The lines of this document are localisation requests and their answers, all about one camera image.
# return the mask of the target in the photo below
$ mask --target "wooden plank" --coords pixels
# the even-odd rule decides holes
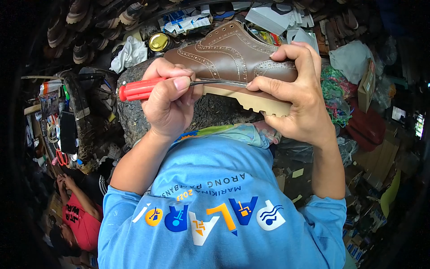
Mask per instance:
[[[33,105],[33,106],[29,107],[29,108],[25,108],[24,109],[24,115],[28,115],[30,113],[39,111],[41,109],[42,109],[42,105],[41,104]]]

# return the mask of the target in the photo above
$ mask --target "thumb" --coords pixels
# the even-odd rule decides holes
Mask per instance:
[[[146,107],[151,110],[168,111],[170,102],[175,101],[186,93],[190,83],[190,77],[175,77],[160,81],[152,90]]]

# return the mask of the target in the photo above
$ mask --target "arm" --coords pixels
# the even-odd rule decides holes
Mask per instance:
[[[282,45],[271,55],[274,61],[294,59],[298,71],[295,82],[257,76],[247,85],[292,103],[287,117],[264,115],[267,124],[283,136],[310,143],[314,148],[312,190],[320,198],[343,199],[345,174],[336,141],[335,128],[327,113],[320,85],[321,57],[307,43]]]
[[[68,175],[64,174],[64,183],[66,184],[66,188],[75,194],[85,212],[93,216],[98,221],[101,221],[102,216],[95,208],[93,201],[91,201],[91,199],[78,186],[76,186],[75,181]]]
[[[159,82],[147,101],[142,102],[151,129],[120,160],[111,179],[111,186],[143,195],[154,181],[170,145],[183,133],[193,119],[194,102],[203,92],[200,85],[190,88],[195,74],[183,65],[174,65],[164,58],[156,59],[146,70],[143,80],[169,77]]]
[[[63,203],[63,206],[65,206],[67,205],[67,202],[69,202],[70,197],[66,193],[64,178],[62,175],[57,176],[57,185],[58,185],[58,191],[60,192],[61,202]]]

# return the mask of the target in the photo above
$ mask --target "gold lid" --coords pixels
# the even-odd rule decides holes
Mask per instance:
[[[169,38],[163,34],[158,33],[149,39],[149,48],[153,51],[162,51],[167,46]]]

